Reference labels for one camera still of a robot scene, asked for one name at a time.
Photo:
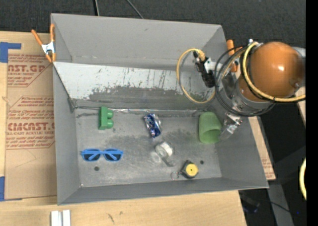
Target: blue sunglasses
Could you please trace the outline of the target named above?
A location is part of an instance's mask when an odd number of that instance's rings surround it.
[[[102,154],[107,161],[119,161],[124,152],[118,149],[85,149],[80,152],[85,161],[97,161]]]

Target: blue candy wrapper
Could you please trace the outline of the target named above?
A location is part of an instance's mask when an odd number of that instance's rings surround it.
[[[151,137],[155,138],[161,134],[161,126],[159,118],[154,114],[144,116],[146,127],[150,132]]]

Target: black floor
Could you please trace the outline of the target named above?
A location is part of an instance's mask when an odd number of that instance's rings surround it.
[[[125,0],[97,0],[100,15],[139,18]],[[252,38],[306,47],[306,0],[130,0],[146,19],[221,24],[236,45]],[[0,0],[0,30],[48,32],[50,13],[94,15],[92,0]],[[305,128],[295,104],[277,105],[262,116],[274,162],[305,145]],[[306,202],[298,189],[298,172],[283,184],[294,224],[306,225]],[[250,226],[275,225],[266,190],[249,191],[263,200]]]

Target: yellow cable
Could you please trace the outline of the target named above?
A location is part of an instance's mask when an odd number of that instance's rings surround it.
[[[274,96],[271,96],[271,95],[268,95],[264,92],[262,92],[261,90],[259,90],[256,86],[254,86],[254,84],[251,82],[248,74],[247,74],[247,69],[246,69],[246,60],[247,60],[247,55],[249,54],[249,52],[251,51],[251,49],[258,45],[258,42],[253,42],[252,44],[250,44],[248,46],[248,48],[246,49],[245,53],[244,53],[244,56],[243,56],[243,61],[242,61],[242,70],[243,70],[243,75],[245,77],[245,80],[248,84],[248,86],[250,87],[250,89],[252,89],[255,93],[261,95],[262,97],[264,98],[267,98],[269,100],[273,100],[273,101],[277,101],[277,102],[295,102],[295,101],[298,101],[298,100],[301,100],[301,99],[305,99],[306,98],[306,95],[301,95],[301,96],[298,96],[298,97],[295,97],[295,98],[277,98],[277,97],[274,97]]]
[[[305,170],[306,170],[306,158],[304,159],[303,164],[300,167],[299,183],[300,183],[300,190],[302,191],[305,200],[307,200],[307,191],[305,187]]]
[[[177,63],[177,67],[176,67],[176,75],[177,75],[177,80],[178,80],[179,84],[180,84],[180,71],[179,71],[179,69],[180,69],[180,63],[181,63],[182,59],[184,58],[184,56],[185,56],[187,53],[192,52],[192,51],[196,51],[196,52],[198,53],[198,57],[199,57],[199,59],[200,59],[201,61],[204,61],[205,58],[206,58],[204,52],[203,52],[202,50],[199,50],[199,49],[191,48],[191,49],[188,49],[188,50],[184,51],[184,52],[181,54],[181,56],[179,57],[179,60],[178,60],[178,63]],[[195,99],[193,99],[193,98],[191,97],[191,95],[185,90],[185,88],[183,87],[183,85],[180,84],[180,87],[181,87],[183,93],[185,94],[185,96],[186,96],[190,101],[195,102],[195,103],[199,103],[199,104],[203,104],[203,103],[207,103],[207,102],[211,101],[211,100],[213,99],[214,95],[215,95],[215,90],[214,90],[213,93],[212,93],[212,95],[211,95],[206,101],[197,101],[197,100],[195,100]]]

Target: orange sphere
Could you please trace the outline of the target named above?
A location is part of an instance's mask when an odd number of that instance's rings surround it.
[[[303,81],[305,68],[302,57],[282,42],[265,43],[250,56],[249,77],[262,92],[279,98],[295,94]],[[242,75],[238,79],[240,92],[252,101],[264,101],[248,88]]]

